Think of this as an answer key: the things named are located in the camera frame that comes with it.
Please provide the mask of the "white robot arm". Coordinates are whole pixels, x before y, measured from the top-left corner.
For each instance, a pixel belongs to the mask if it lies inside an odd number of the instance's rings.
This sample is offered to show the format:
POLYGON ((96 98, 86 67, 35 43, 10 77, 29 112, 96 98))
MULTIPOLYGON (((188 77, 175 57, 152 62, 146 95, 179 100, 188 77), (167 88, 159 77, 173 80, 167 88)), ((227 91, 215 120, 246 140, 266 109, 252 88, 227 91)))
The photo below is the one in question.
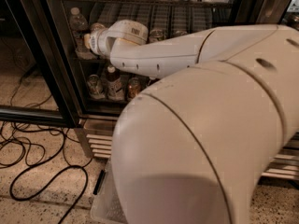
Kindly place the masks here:
POLYGON ((123 20, 85 43, 153 79, 113 133, 127 223, 249 224, 260 176, 299 129, 299 31, 223 26, 152 43, 123 20))

